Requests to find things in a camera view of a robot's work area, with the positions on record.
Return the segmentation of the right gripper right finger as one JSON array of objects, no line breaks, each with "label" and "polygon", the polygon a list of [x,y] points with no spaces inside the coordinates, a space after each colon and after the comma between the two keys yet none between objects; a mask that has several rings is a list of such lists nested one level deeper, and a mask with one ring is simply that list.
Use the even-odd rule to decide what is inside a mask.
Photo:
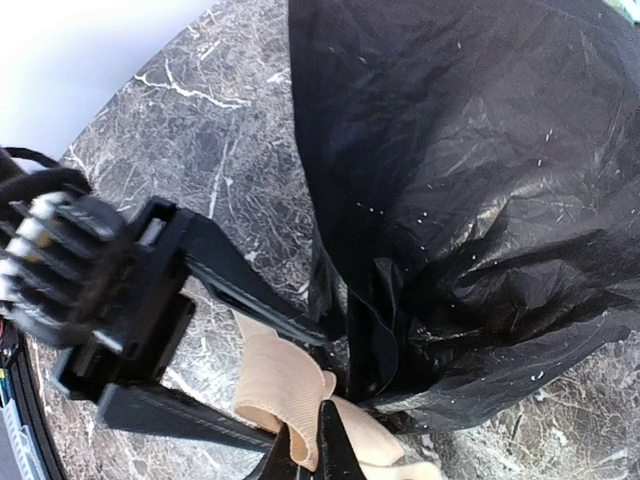
[{"label": "right gripper right finger", "polygon": [[317,478],[320,480],[365,480],[356,459],[336,405],[325,400],[318,415],[317,446],[319,459]]}]

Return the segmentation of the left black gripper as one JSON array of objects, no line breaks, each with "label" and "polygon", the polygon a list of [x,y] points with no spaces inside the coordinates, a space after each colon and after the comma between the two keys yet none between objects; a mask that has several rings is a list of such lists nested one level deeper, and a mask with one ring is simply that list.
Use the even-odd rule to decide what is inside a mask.
[{"label": "left black gripper", "polygon": [[187,238],[196,214],[158,197],[129,224],[133,264],[101,324],[83,346],[63,351],[51,380],[71,400],[99,400],[110,429],[269,450],[271,433],[160,385],[196,311],[181,293],[190,274],[209,294],[288,338],[311,345],[327,334],[282,299],[220,235]]}]

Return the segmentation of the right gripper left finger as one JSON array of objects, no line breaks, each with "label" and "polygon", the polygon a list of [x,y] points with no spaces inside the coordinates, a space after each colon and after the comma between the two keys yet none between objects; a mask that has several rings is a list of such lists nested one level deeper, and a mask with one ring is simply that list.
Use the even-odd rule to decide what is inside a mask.
[{"label": "right gripper left finger", "polygon": [[271,447],[256,467],[249,480],[294,480],[298,478],[299,466],[290,457],[290,433],[283,425]]}]

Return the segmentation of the beige satin ribbon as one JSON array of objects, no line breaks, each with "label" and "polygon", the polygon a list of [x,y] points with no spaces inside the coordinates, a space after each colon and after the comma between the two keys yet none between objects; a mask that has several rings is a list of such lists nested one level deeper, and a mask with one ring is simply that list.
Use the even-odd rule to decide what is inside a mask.
[{"label": "beige satin ribbon", "polygon": [[336,376],[321,369],[303,349],[260,322],[233,313],[244,340],[234,411],[259,428],[276,433],[289,429],[288,457],[315,471],[320,447],[318,414],[325,400],[337,407],[347,446],[368,479],[439,479],[439,468],[428,461],[398,466],[405,456],[401,442],[356,405],[336,396]]}]

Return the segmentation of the black wrapping paper sheet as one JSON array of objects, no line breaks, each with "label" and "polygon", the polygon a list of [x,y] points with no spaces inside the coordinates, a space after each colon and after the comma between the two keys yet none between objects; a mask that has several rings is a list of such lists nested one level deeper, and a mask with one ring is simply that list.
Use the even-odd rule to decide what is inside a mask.
[{"label": "black wrapping paper sheet", "polygon": [[602,1],[293,1],[309,311],[394,433],[480,425],[639,326],[639,33]]}]

